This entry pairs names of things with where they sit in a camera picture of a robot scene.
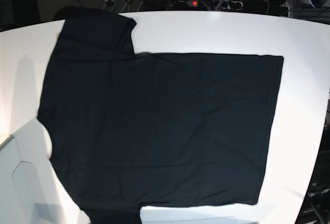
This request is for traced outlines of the black power strip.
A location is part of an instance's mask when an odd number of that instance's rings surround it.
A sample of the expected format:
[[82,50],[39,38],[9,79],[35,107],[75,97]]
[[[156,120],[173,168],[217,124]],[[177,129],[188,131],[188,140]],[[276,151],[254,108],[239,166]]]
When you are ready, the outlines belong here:
[[243,9],[243,2],[229,0],[184,0],[176,1],[172,8],[175,10],[236,12]]

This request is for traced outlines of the black T-shirt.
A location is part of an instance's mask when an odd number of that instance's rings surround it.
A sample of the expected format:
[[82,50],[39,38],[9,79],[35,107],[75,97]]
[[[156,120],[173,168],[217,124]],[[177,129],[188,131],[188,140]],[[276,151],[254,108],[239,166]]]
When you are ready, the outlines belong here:
[[67,17],[38,121],[50,162],[92,223],[140,223],[143,206],[258,202],[284,59],[136,54],[133,19]]

